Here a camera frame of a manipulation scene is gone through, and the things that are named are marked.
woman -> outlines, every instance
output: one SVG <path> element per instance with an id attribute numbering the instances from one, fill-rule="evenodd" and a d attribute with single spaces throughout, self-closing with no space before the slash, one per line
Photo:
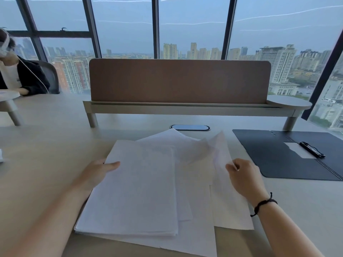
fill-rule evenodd
<path id="1" fill-rule="evenodd" d="M 90 163 L 5 257 L 60 257 L 92 189 L 108 171 L 120 165 L 104 162 L 105 159 Z M 260 169 L 248 160 L 235 159 L 233 163 L 235 166 L 227 164 L 226 169 L 238 193 L 253 206 L 269 199 Z M 261 205 L 258 216 L 276 257 L 324 257 L 277 203 Z"/>
<path id="2" fill-rule="evenodd" d="M 0 89 L 15 90 L 21 95 L 48 93 L 50 84 L 41 67 L 17 56 L 14 49 L 15 41 L 0 28 Z"/>

desk surface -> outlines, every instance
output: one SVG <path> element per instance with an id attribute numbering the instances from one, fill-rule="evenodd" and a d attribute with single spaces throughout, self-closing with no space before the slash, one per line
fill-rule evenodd
<path id="1" fill-rule="evenodd" d="M 98 115 L 91 129 L 83 95 L 35 95 L 15 99 L 25 125 L 13 125 L 0 112 L 0 255 L 32 225 L 44 209 L 83 170 L 90 160 L 105 157 L 117 139 L 137 140 L 172 124 L 203 124 L 208 132 L 183 132 L 194 138 L 223 130 L 231 156 L 250 159 L 232 129 L 281 130 L 283 117 Z M 324 131 L 302 119 L 297 131 Z M 341 256 L 343 182 L 264 178 L 267 190 L 324 255 Z M 215 228 L 220 256 L 272 256 L 258 218 L 254 231 Z M 191 256 L 72 234 L 63 256 Z"/>

black jacket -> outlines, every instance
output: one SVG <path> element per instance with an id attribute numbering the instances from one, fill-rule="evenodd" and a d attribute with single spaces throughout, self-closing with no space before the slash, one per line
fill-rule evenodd
<path id="1" fill-rule="evenodd" d="M 36 94 L 46 94 L 46 89 L 42 85 L 42 83 L 30 72 L 30 70 L 44 83 L 46 88 L 49 90 L 50 84 L 43 73 L 41 67 L 38 63 L 24 60 L 23 58 L 19 57 L 23 62 L 19 61 L 17 69 L 20 82 L 22 84 L 22 88 L 28 90 L 27 95 L 36 95 Z M 5 81 L 0 73 L 0 89 L 7 89 Z"/>

glass window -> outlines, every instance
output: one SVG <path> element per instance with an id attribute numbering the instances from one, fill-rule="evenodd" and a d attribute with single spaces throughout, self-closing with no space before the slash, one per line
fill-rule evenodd
<path id="1" fill-rule="evenodd" d="M 27 30 L 15 0 L 0 0 L 0 27 L 6 30 Z"/>
<path id="2" fill-rule="evenodd" d="M 220 60 L 230 0 L 159 0 L 160 58 Z"/>
<path id="3" fill-rule="evenodd" d="M 28 0 L 38 30 L 88 31 L 82 0 Z"/>
<path id="4" fill-rule="evenodd" d="M 38 60 L 36 51 L 30 38 L 13 37 L 15 41 L 15 54 L 25 60 Z"/>
<path id="5" fill-rule="evenodd" d="M 90 94 L 89 61 L 94 56 L 91 39 L 41 38 L 49 63 L 57 70 L 61 92 Z"/>
<path id="6" fill-rule="evenodd" d="M 309 121 L 335 132 L 343 139 L 343 53 L 337 61 Z"/>
<path id="7" fill-rule="evenodd" d="M 102 57 L 153 59 L 151 0 L 92 0 Z"/>
<path id="8" fill-rule="evenodd" d="M 308 100 L 342 28 L 342 0 L 237 0 L 227 59 L 269 61 L 270 94 Z"/>

sky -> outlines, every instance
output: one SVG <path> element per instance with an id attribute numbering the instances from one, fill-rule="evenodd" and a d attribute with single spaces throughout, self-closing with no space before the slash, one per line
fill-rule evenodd
<path id="1" fill-rule="evenodd" d="M 87 31 L 81 0 L 28 0 L 38 30 Z M 101 52 L 153 53 L 151 0 L 92 0 Z M 179 52 L 223 47 L 229 0 L 159 0 L 160 47 Z M 26 30 L 14 0 L 0 0 L 0 27 Z M 332 50 L 343 29 L 343 0 L 237 0 L 229 48 L 294 44 Z M 90 39 L 42 39 L 44 46 L 90 51 Z"/>

